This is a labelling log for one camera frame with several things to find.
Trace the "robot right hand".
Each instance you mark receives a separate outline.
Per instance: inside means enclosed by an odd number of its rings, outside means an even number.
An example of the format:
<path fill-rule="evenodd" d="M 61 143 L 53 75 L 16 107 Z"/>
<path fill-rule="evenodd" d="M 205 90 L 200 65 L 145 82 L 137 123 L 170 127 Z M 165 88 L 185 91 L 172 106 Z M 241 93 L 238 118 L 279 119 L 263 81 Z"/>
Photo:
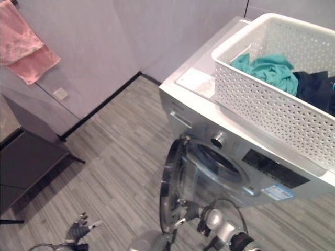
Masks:
<path fill-rule="evenodd" d="M 203 207 L 198 203 L 190 200 L 179 200 L 180 209 L 178 211 L 178 219 L 173 224 L 173 230 L 177 230 L 184 223 L 200 218 Z"/>

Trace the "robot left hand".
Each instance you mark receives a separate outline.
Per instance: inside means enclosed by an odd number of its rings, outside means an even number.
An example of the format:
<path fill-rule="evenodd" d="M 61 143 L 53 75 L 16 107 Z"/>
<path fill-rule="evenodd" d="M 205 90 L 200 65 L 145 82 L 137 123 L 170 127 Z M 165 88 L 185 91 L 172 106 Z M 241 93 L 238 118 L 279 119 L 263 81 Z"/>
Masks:
<path fill-rule="evenodd" d="M 103 223 L 102 220 L 98 220 L 91 225 L 87 225 L 87 219 L 88 215 L 86 212 L 83 212 L 79 215 L 79 217 L 72 223 L 65 235 L 66 243 L 76 245 L 89 232 Z"/>

